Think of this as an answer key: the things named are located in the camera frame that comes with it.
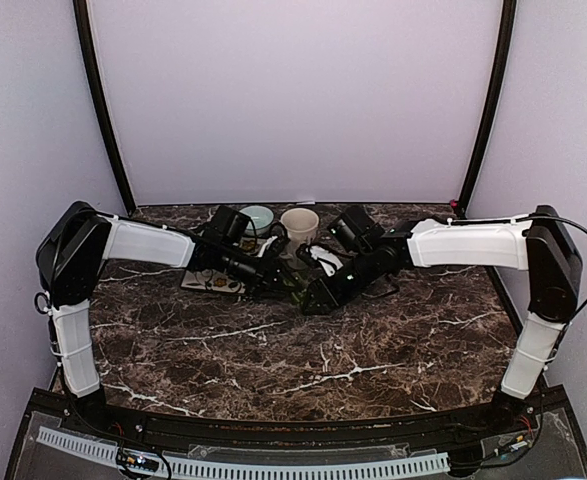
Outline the green weekly pill organizer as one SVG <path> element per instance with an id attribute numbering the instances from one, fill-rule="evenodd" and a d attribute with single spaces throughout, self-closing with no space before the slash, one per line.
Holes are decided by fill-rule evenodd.
<path id="1" fill-rule="evenodd" d="M 306 286 L 291 286 L 290 299 L 294 305 L 302 307 L 306 301 Z"/>

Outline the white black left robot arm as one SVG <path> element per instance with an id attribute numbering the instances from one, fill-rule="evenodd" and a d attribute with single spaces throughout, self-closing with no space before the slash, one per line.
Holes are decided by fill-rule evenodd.
<path id="1" fill-rule="evenodd" d="M 287 297 L 302 290 L 281 253 L 287 238 L 267 241 L 257 254 L 239 242 L 249 216 L 228 206 L 194 230 L 154 225 L 73 203 L 36 252 L 41 292 L 34 303 L 50 319 L 52 345 L 68 391 L 83 398 L 74 417 L 93 436 L 114 427 L 113 412 L 90 396 L 101 388 L 92 350 L 89 308 L 100 273 L 110 260 L 166 265 L 190 272 L 213 270 L 240 282 L 250 298 Z"/>

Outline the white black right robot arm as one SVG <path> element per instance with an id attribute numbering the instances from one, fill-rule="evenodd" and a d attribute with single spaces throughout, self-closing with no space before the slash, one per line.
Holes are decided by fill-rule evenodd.
<path id="1" fill-rule="evenodd" d="M 362 294 L 378 278 L 405 269 L 489 266 L 525 271 L 530 301 L 501 396 L 483 413 L 494 434 L 522 416 L 526 399 L 557 352 L 564 332 L 584 308 L 580 300 L 583 261 L 568 232 L 572 221 L 549 205 L 528 215 L 500 219 L 440 221 L 428 218 L 384 229 L 360 206 L 347 208 L 328 227 L 353 258 L 333 264 L 304 294 L 307 315 L 330 313 Z"/>

